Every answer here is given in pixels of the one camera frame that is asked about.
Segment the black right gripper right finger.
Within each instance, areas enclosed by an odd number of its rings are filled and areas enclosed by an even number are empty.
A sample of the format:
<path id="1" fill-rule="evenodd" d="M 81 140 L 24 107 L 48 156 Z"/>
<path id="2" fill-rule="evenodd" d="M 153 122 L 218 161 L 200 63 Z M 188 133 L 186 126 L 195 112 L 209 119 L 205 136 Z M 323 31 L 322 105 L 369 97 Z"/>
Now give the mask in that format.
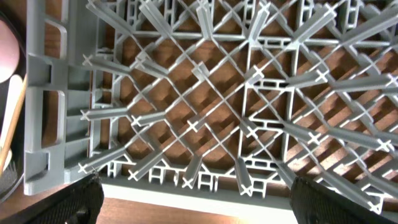
<path id="1" fill-rule="evenodd" d="M 396 224 L 306 177 L 294 179 L 290 206 L 298 224 Z"/>

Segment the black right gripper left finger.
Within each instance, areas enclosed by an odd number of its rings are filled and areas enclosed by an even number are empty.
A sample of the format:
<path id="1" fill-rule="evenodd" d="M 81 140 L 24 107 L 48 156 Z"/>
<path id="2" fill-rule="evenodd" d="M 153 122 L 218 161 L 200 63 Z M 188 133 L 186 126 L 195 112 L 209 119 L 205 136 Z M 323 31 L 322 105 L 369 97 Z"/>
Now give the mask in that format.
<path id="1" fill-rule="evenodd" d="M 1 220 L 1 223 L 92 224 L 104 201 L 101 179 L 90 174 L 41 201 Z"/>

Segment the pink bowl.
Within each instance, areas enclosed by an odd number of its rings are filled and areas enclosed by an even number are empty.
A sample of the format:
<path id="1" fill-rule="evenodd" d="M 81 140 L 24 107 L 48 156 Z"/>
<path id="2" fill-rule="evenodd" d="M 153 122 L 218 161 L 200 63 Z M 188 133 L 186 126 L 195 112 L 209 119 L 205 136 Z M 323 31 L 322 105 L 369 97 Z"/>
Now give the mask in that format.
<path id="1" fill-rule="evenodd" d="M 15 72 L 20 59 L 19 43 L 11 28 L 1 21 L 0 33 L 0 79 L 1 83 L 7 81 Z"/>

